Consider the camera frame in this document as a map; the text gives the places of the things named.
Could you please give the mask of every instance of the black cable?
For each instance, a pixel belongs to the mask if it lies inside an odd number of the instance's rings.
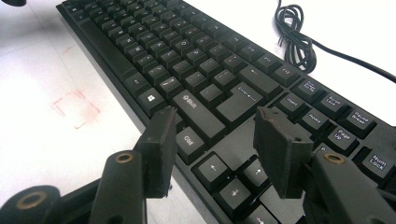
[[[282,0],[279,0],[275,20],[276,28],[280,33],[279,45],[282,46],[284,41],[287,43],[285,52],[286,62],[291,63],[307,74],[311,73],[317,65],[317,55],[312,48],[312,45],[316,45],[332,55],[356,63],[396,83],[396,77],[391,73],[360,59],[329,49],[309,36],[301,34],[300,31],[304,23],[303,9],[298,5],[287,7],[281,7],[281,5]]]

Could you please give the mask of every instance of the ctrl key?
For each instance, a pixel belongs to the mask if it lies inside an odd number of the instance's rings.
[[[180,132],[176,139],[178,155],[188,165],[204,154],[207,149],[204,141],[191,127]]]
[[[230,168],[216,154],[211,154],[192,171],[209,192],[213,191],[231,173]]]

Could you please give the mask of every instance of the black keyboard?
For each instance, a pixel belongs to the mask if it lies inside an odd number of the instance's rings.
[[[145,125],[177,108],[176,166],[218,222],[304,223],[302,200],[280,200],[258,161],[257,106],[395,193],[395,129],[197,8],[179,0],[57,8]]]

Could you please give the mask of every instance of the key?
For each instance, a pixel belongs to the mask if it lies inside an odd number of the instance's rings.
[[[358,145],[356,137],[345,130],[344,128],[337,127],[327,137],[327,143],[338,153],[349,156],[352,149]]]
[[[172,99],[183,90],[183,86],[174,77],[169,77],[158,86],[158,91],[166,100]]]
[[[324,92],[320,84],[311,78],[302,81],[296,88],[292,89],[292,91],[309,104],[313,104]]]
[[[155,112],[167,106],[165,100],[153,88],[139,95],[136,101],[149,118],[151,118]]]
[[[186,164],[190,165],[204,154],[206,149],[204,141],[191,127],[177,134],[177,152]]]
[[[151,86],[149,83],[143,78],[140,73],[136,73],[131,77],[128,77],[122,85],[125,89],[136,98],[141,93],[148,91]]]
[[[230,169],[216,154],[211,154],[207,159],[201,161],[192,171],[209,192],[231,173]]]
[[[282,92],[282,88],[277,82],[252,65],[248,65],[236,75],[263,95],[266,101],[271,101]]]
[[[346,118],[340,119],[339,123],[359,138],[364,138],[375,127],[374,117],[361,109],[352,110]]]
[[[215,199],[228,216],[234,217],[248,205],[250,196],[247,187],[235,178],[219,194],[215,194]]]
[[[189,91],[185,90],[175,96],[171,104],[177,107],[177,112],[179,112],[180,116],[187,121],[210,147],[215,145],[227,133],[224,124]]]
[[[256,111],[263,98],[242,82],[231,89],[231,97],[216,107],[215,112],[230,130],[235,129]]]
[[[306,104],[300,97],[289,93],[276,103],[276,107],[288,115],[289,119],[295,119],[296,116],[306,109]]]
[[[331,92],[316,104],[316,108],[331,119],[337,119],[348,109],[348,105],[339,95]]]

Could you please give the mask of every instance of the black key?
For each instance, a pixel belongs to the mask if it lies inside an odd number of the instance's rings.
[[[166,69],[170,69],[173,65],[182,61],[181,57],[174,51],[170,50],[161,55],[158,60]]]
[[[207,60],[206,54],[200,49],[192,50],[190,53],[186,54],[185,58],[192,66],[197,66]]]
[[[173,65],[170,70],[172,75],[180,81],[194,73],[194,67],[192,67],[187,61],[182,61]]]
[[[300,97],[289,93],[276,103],[276,107],[282,110],[290,119],[295,119],[296,116],[306,109],[306,104]]]
[[[280,67],[281,64],[276,56],[268,53],[262,55],[255,63],[253,63],[253,65],[258,67],[265,74],[269,75]]]
[[[189,90],[192,94],[195,94],[205,88],[208,81],[206,77],[200,72],[195,72],[191,76],[184,79],[183,83],[187,90]]]
[[[208,109],[211,109],[218,105],[225,98],[225,95],[215,84],[211,84],[200,91],[198,97]]]
[[[284,64],[278,69],[276,69],[275,72],[270,75],[270,77],[275,79],[282,86],[288,87],[300,76],[295,71],[295,68],[291,67],[291,65]]]
[[[277,82],[252,65],[248,65],[236,75],[263,95],[266,101],[271,101],[282,92],[282,88]]]
[[[136,68],[141,73],[146,74],[149,70],[156,67],[157,65],[159,65],[157,60],[155,60],[155,58],[151,55],[147,55],[137,61]]]
[[[256,107],[262,104],[263,98],[243,82],[231,89],[231,95],[215,111],[232,130],[256,112]]]
[[[249,63],[255,62],[263,54],[264,54],[263,49],[255,44],[249,44],[238,51],[238,55],[241,56],[246,61],[248,61]]]
[[[215,194],[215,199],[228,216],[234,217],[248,205],[250,196],[247,187],[235,178],[219,194]]]
[[[183,86],[174,77],[169,77],[158,86],[158,91],[166,100],[171,100],[183,90]]]
[[[292,89],[292,91],[309,104],[314,103],[324,92],[321,85],[310,78],[302,81],[297,87]]]
[[[207,159],[201,161],[193,171],[209,192],[231,173],[216,154],[211,154]]]
[[[260,201],[281,223],[296,223],[304,215],[302,199],[280,199],[274,186],[264,192]]]
[[[339,95],[329,93],[323,98],[323,100],[316,104],[316,108],[331,119],[337,119],[346,109],[348,109],[348,105]]]
[[[92,21],[82,23],[81,31],[91,40],[93,47],[118,78],[134,70],[134,66]]]
[[[346,118],[340,119],[339,123],[359,138],[367,136],[367,134],[375,127],[374,117],[358,108],[352,110]]]
[[[153,45],[151,45],[151,47],[149,47],[148,52],[154,56],[154,58],[158,59],[161,55],[165,54],[166,52],[168,52],[170,49],[167,45],[165,45],[165,43],[163,43],[162,41],[159,41]]]
[[[394,170],[396,153],[364,147],[353,159],[358,167],[376,183],[381,183]]]
[[[207,78],[212,78],[222,70],[223,69],[220,64],[213,59],[208,59],[207,61],[201,63],[198,67],[198,71],[200,71]]]
[[[132,48],[126,54],[129,61],[131,61],[132,63],[136,63],[138,60],[145,57],[146,55],[148,55],[148,52],[145,51],[145,49],[140,45]]]
[[[184,39],[176,43],[172,47],[172,49],[174,49],[179,55],[181,55],[181,57],[184,57],[187,53],[194,49],[194,45],[190,41]]]
[[[215,83],[222,91],[226,92],[238,84],[239,80],[230,71],[223,70],[213,77],[212,82]]]
[[[136,98],[143,92],[148,91],[151,88],[149,83],[143,78],[142,74],[140,73],[136,73],[133,76],[128,77],[122,83],[122,85],[134,98]]]
[[[276,219],[261,204],[241,224],[277,224]]]
[[[222,45],[216,45],[213,49],[209,51],[209,56],[215,59],[217,62],[222,62],[230,55],[231,52],[224,48]]]
[[[244,176],[255,188],[262,186],[268,180],[268,176],[262,169],[259,160],[255,160],[244,170]]]
[[[228,38],[226,41],[222,43],[225,47],[232,50],[233,52],[237,52],[242,47],[248,44],[246,39],[241,35],[234,35]]]
[[[136,98],[136,101],[149,118],[151,118],[155,112],[164,109],[167,106],[165,100],[153,88],[139,95]]]
[[[341,127],[335,128],[334,131],[329,134],[327,140],[328,145],[332,149],[345,156],[349,156],[352,149],[358,145],[356,137]]]
[[[217,43],[209,35],[204,35],[203,37],[195,41],[195,45],[198,47],[198,49],[206,52],[211,48],[215,47]]]
[[[318,135],[328,127],[329,119],[313,108],[302,117],[300,124],[313,135]]]
[[[222,124],[189,91],[185,90],[173,98],[172,104],[180,116],[212,147],[227,133]]]
[[[160,83],[168,79],[171,75],[162,65],[149,70],[145,75],[148,82],[153,86],[158,86]]]
[[[204,154],[206,149],[204,141],[191,127],[177,134],[177,152],[186,164],[190,165]]]
[[[241,57],[237,56],[236,54],[231,55],[230,57],[224,59],[222,65],[225,69],[231,71],[232,73],[236,74],[242,68],[246,67],[247,64]]]
[[[223,24],[219,22],[214,22],[207,26],[205,29],[205,32],[212,36],[213,38],[217,38],[227,32],[227,27],[225,27]]]

